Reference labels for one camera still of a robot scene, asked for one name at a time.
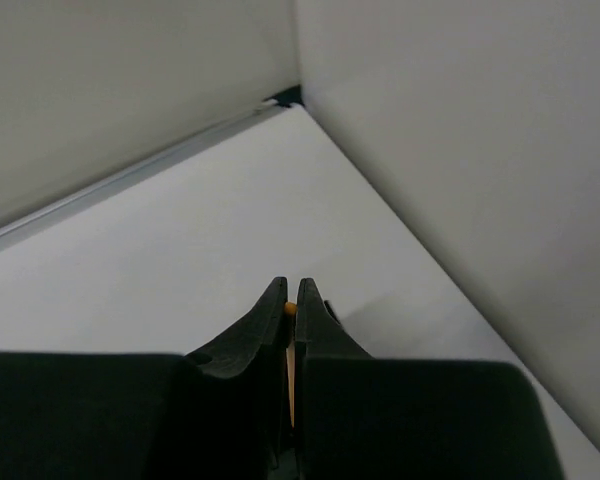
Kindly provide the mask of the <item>orange chopstick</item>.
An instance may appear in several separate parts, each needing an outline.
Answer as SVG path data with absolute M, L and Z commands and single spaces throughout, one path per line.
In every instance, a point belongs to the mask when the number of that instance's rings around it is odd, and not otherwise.
M 297 305 L 287 301 L 284 315 L 289 327 L 289 342 L 286 348 L 286 366 L 288 378 L 289 412 L 291 427 L 295 427 L 295 325 Z

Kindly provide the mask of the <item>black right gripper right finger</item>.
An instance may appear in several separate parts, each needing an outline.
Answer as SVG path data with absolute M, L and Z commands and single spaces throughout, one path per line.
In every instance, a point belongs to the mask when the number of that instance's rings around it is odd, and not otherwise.
M 296 452 L 304 479 L 560 479 L 538 396 L 516 366 L 378 359 L 300 282 Z

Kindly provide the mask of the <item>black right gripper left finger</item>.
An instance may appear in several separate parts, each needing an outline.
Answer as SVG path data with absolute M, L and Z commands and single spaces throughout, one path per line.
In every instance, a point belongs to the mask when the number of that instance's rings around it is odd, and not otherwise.
M 285 278 L 193 352 L 0 352 L 0 479 L 265 479 L 288 425 Z

